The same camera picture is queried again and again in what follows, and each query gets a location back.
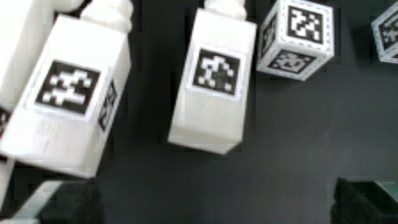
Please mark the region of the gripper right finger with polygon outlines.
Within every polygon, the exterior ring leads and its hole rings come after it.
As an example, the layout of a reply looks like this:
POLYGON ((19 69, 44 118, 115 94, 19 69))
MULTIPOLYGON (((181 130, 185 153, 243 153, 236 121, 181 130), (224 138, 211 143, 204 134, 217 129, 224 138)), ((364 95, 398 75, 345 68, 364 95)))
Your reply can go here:
POLYGON ((398 181, 338 179, 330 224, 398 224, 398 181))

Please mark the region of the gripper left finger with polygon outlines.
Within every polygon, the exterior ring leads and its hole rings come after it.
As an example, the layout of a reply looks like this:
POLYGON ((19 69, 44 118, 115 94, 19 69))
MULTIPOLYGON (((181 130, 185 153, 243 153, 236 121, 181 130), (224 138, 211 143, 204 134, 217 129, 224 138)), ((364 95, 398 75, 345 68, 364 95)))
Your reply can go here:
POLYGON ((105 224, 98 183, 92 180, 46 181, 0 224, 105 224))

